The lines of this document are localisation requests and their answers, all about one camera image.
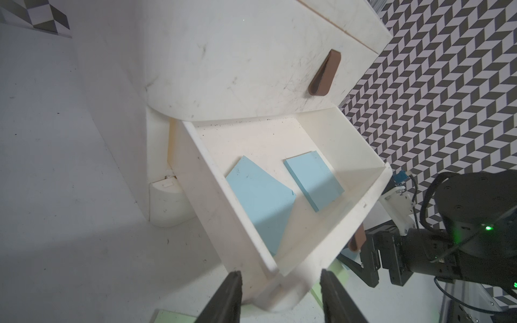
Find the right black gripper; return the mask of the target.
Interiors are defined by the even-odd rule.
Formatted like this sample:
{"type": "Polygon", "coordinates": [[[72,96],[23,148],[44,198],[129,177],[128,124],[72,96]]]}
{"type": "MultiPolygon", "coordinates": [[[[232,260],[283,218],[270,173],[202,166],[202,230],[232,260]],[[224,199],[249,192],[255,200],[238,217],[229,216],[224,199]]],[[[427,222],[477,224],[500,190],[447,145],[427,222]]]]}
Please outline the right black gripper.
{"type": "Polygon", "coordinates": [[[337,260],[352,270],[369,287],[379,284],[380,269],[389,272],[389,279],[393,285],[402,287],[413,274],[409,269],[407,257],[403,254],[403,247],[415,233],[416,230],[410,230],[406,236],[401,236],[398,230],[368,230],[365,232],[366,241],[360,251],[361,264],[342,254],[337,256],[337,260]]]}

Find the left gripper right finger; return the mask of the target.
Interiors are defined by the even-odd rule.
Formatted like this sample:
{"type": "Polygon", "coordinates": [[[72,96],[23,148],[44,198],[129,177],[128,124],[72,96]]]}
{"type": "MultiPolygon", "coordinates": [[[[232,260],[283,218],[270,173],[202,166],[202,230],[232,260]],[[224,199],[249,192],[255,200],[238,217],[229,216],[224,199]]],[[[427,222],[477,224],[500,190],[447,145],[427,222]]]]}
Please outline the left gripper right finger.
{"type": "Polygon", "coordinates": [[[320,284],[323,292],[324,319],[326,323],[368,323],[363,313],[357,307],[345,288],[339,283],[336,287],[327,287],[325,280],[333,281],[333,273],[323,269],[320,275],[320,284]]]}

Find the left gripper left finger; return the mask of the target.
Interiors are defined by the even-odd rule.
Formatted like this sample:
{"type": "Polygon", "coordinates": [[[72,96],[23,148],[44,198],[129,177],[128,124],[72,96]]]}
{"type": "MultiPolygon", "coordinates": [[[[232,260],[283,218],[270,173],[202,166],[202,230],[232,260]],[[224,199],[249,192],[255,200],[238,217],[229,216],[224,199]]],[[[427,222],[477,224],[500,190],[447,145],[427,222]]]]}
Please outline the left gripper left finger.
{"type": "Polygon", "coordinates": [[[227,275],[195,323],[240,322],[241,305],[242,274],[240,271],[233,271],[227,275]]]}

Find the brown drawer handle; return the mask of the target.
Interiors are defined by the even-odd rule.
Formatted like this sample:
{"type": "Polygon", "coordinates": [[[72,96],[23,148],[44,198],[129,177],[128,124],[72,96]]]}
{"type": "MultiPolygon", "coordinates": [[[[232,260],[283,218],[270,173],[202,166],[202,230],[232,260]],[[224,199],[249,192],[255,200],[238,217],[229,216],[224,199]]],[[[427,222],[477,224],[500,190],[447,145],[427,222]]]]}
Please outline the brown drawer handle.
{"type": "Polygon", "coordinates": [[[341,53],[330,50],[308,86],[308,93],[311,96],[326,96],[330,92],[340,62],[341,53]]]}
{"type": "Polygon", "coordinates": [[[358,227],[355,231],[354,235],[351,237],[350,241],[347,244],[348,249],[352,252],[359,252],[362,246],[366,242],[366,233],[364,229],[363,223],[358,227]]]}

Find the blue sticky note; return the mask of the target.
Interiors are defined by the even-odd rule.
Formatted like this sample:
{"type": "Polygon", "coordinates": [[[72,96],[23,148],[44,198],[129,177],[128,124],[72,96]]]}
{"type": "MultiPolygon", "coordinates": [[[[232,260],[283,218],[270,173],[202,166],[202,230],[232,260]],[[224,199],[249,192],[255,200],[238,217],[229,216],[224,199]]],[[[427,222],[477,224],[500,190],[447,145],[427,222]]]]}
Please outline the blue sticky note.
{"type": "Polygon", "coordinates": [[[318,152],[308,152],[284,160],[292,178],[315,212],[338,199],[344,189],[318,152]]]}
{"type": "Polygon", "coordinates": [[[226,180],[268,251],[275,256],[294,207],[295,192],[245,156],[226,180]]]}

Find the blue sticky note top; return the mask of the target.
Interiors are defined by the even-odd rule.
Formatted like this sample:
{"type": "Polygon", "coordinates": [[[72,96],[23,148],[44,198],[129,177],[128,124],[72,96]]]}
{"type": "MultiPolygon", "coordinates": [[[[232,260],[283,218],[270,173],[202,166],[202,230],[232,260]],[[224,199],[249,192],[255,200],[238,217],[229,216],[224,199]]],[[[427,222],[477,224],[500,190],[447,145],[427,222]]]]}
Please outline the blue sticky note top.
{"type": "Polygon", "coordinates": [[[245,156],[226,180],[268,251],[275,256],[294,207],[295,192],[245,156]]]}

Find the white drawer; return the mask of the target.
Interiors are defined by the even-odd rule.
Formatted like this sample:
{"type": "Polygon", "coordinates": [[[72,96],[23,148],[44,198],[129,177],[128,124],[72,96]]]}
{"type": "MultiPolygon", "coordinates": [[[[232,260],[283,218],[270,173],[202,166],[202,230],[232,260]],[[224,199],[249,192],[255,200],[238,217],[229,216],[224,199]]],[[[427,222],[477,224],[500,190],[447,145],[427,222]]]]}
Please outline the white drawer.
{"type": "Polygon", "coordinates": [[[169,160],[242,300],[296,306],[365,220],[392,170],[337,108],[279,118],[171,120],[169,160]],[[343,192],[316,211],[285,163],[316,153],[343,192]]]}

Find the brown top drawer handle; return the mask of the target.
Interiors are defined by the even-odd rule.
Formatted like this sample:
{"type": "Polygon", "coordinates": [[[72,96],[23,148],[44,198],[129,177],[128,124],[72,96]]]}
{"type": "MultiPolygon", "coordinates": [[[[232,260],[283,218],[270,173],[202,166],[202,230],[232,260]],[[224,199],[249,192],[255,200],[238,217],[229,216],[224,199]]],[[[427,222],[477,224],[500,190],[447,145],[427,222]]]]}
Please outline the brown top drawer handle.
{"type": "Polygon", "coordinates": [[[311,96],[326,96],[330,92],[340,62],[341,53],[330,50],[308,86],[308,93],[311,96]]]}

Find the white drawer cabinet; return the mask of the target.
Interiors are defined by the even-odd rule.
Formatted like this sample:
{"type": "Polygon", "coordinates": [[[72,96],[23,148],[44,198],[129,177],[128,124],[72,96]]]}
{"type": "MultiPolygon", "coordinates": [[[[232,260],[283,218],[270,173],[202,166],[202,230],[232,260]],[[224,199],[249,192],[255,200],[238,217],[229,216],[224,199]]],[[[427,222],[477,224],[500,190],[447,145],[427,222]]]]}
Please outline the white drawer cabinet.
{"type": "Polygon", "coordinates": [[[168,163],[170,120],[276,117],[339,106],[393,35],[367,1],[70,1],[89,111],[144,218],[193,209],[168,163]],[[308,86],[330,50],[326,96],[308,86]]]}

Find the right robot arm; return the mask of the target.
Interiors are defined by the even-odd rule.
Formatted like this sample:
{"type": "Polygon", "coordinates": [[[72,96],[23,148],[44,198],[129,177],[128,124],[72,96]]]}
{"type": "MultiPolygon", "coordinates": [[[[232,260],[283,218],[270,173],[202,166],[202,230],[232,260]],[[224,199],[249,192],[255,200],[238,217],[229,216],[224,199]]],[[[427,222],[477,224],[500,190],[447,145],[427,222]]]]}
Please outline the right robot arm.
{"type": "Polygon", "coordinates": [[[367,286],[378,270],[404,286],[415,273],[502,288],[516,297],[516,171],[436,176],[416,215],[419,228],[401,234],[389,221],[366,230],[355,262],[337,259],[367,286]]]}

